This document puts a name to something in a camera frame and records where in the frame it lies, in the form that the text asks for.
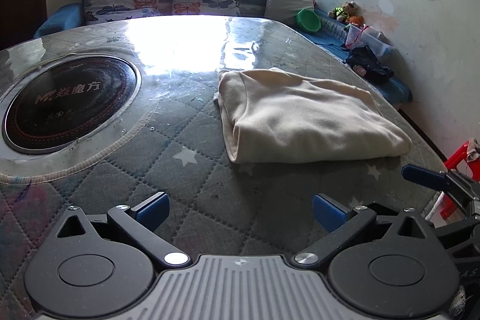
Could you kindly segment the cream sweater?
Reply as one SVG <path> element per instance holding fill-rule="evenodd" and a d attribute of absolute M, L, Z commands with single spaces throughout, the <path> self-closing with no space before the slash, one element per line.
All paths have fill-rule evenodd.
<path fill-rule="evenodd" d="M 217 101 L 232 163 L 312 163 L 399 157 L 411 138 L 370 92 L 277 68 L 225 71 Z"/>

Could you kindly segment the dark clothes pile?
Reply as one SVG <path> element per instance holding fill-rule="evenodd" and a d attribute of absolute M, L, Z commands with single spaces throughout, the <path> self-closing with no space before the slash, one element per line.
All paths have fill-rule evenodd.
<path fill-rule="evenodd" d="M 349 51 L 346 64 L 360 77 L 373 84 L 383 85 L 394 76 L 391 68 L 383 65 L 368 46 L 357 46 Z"/>

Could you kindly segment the red plastic stool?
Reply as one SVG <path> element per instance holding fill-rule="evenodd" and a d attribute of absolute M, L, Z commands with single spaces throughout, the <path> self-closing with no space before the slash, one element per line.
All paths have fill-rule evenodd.
<path fill-rule="evenodd" d="M 479 182 L 479 140 L 469 138 L 444 162 L 445 167 L 456 169 L 470 179 Z M 438 204 L 433 208 L 434 216 L 439 216 L 443 222 L 453 221 L 457 206 L 445 193 L 440 193 Z"/>

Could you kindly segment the quilted grey star table cover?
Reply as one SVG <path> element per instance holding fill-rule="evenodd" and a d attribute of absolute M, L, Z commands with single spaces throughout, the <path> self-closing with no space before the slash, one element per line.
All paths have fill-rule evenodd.
<path fill-rule="evenodd" d="M 24 271 L 70 205 L 104 214 L 158 191 L 171 212 L 158 234 L 191 256 L 200 253 L 291 256 L 325 232 L 312 217 L 312 198 L 326 193 L 345 205 L 379 202 L 427 214 L 436 194 L 404 181 L 403 165 L 439 171 L 437 154 L 382 96 L 385 118 L 412 140 L 402 157 L 303 165 L 230 162 L 214 103 L 222 71 L 279 68 L 314 79 L 366 88 L 332 54 L 267 19 L 154 17 L 101 23 L 30 40 L 1 52 L 1 93 L 19 79 L 75 54 L 128 60 L 142 84 L 133 104 L 92 137 L 93 163 L 76 141 L 49 157 L 1 148 L 1 317 L 29 319 Z"/>

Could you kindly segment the blue sofa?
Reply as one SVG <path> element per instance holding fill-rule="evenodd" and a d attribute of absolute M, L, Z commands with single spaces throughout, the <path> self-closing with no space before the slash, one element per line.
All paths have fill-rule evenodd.
<path fill-rule="evenodd" d="M 262 17 L 267 0 L 241 0 L 239 2 L 240 15 L 245 17 Z M 91 6 L 94 0 L 81 0 L 60 7 L 45 23 L 35 32 L 36 38 L 48 34 L 62 32 L 72 28 L 79 28 L 93 20 L 93 14 L 85 8 Z M 168 15 L 171 11 L 172 0 L 160 0 L 160 14 Z M 316 33 L 304 33 L 304 36 L 314 44 L 327 49 L 343 61 L 347 52 L 340 48 L 345 32 L 338 23 L 326 16 L 323 10 L 317 9 L 316 13 L 323 19 L 321 29 Z M 385 84 L 376 84 L 374 87 L 383 97 L 394 106 L 401 106 L 413 99 L 410 88 L 399 79 L 393 77 Z"/>

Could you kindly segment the clear plastic bag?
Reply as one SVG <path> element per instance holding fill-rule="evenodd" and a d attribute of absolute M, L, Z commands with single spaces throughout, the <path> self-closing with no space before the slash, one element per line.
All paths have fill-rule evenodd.
<path fill-rule="evenodd" d="M 360 46 L 368 46 L 378 59 L 385 58 L 394 52 L 395 48 L 383 40 L 383 34 L 369 26 L 358 28 L 353 24 L 349 24 L 346 30 L 345 46 L 348 50 Z"/>

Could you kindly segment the green plastic bowl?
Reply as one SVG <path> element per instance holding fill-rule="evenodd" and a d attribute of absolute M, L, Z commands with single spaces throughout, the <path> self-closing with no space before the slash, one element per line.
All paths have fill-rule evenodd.
<path fill-rule="evenodd" d="M 313 8 L 303 8 L 295 16 L 297 26 L 308 33 L 315 33 L 321 29 L 320 17 Z"/>

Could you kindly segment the plush toy bear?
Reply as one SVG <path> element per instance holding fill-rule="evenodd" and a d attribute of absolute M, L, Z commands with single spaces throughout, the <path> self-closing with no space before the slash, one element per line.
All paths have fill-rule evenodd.
<path fill-rule="evenodd" d="M 354 1 L 346 1 L 342 6 L 335 7 L 328 12 L 328 16 L 345 25 L 364 25 L 364 18 L 359 14 L 359 7 Z"/>

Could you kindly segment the left butterfly cushion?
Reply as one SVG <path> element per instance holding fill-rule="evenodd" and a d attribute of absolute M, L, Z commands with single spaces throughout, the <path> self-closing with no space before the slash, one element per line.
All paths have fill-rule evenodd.
<path fill-rule="evenodd" d="M 87 25 L 160 16 L 160 0 L 84 0 Z"/>

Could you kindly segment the grey pillow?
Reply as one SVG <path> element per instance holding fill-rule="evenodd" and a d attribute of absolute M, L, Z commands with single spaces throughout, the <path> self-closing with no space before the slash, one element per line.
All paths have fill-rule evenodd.
<path fill-rule="evenodd" d="M 313 0 L 266 0 L 264 17 L 295 26 L 296 15 L 305 8 L 313 9 Z"/>

